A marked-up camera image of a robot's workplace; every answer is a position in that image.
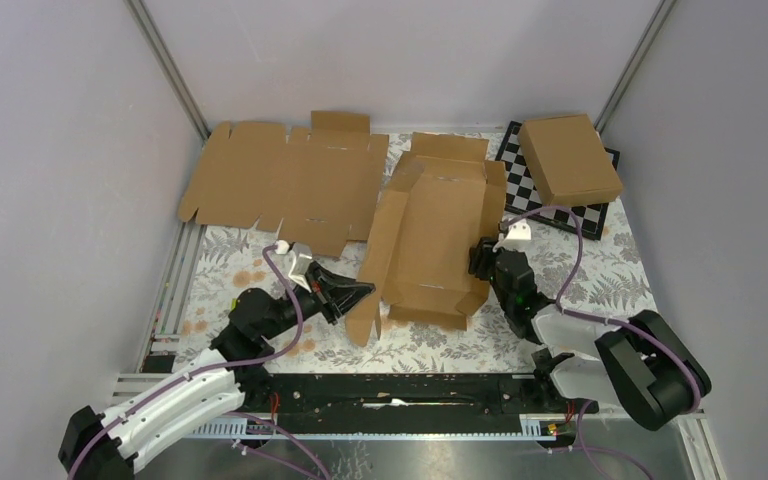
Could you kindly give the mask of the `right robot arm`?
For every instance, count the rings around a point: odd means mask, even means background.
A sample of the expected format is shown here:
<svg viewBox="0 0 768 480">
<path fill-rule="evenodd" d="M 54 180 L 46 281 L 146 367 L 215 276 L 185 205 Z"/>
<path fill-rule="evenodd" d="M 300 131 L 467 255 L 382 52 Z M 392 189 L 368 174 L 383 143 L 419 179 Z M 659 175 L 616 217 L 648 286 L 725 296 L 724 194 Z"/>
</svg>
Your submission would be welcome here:
<svg viewBox="0 0 768 480">
<path fill-rule="evenodd" d="M 695 411 L 712 390 L 706 370 L 656 311 L 614 319 L 560 309 L 538 290 L 526 254 L 490 237 L 470 248 L 468 271 L 489 283 L 512 332 L 544 347 L 533 386 L 543 410 L 592 400 L 656 431 Z"/>
</svg>

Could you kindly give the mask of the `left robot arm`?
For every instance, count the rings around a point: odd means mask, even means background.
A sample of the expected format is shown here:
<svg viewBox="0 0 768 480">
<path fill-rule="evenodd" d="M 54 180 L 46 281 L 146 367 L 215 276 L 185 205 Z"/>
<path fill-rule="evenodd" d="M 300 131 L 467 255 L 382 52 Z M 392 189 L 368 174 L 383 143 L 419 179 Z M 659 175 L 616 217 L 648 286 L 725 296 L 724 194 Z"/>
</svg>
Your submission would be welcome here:
<svg viewBox="0 0 768 480">
<path fill-rule="evenodd" d="M 75 412 L 58 452 L 68 478 L 132 479 L 195 428 L 240 407 L 264 407 L 271 388 L 265 364 L 280 355 L 270 340 L 300 333 L 318 314 L 335 323 L 375 290 L 318 262 L 303 277 L 304 286 L 286 281 L 281 297 L 261 288 L 242 291 L 227 326 L 186 367 L 103 412 L 89 406 Z"/>
</svg>

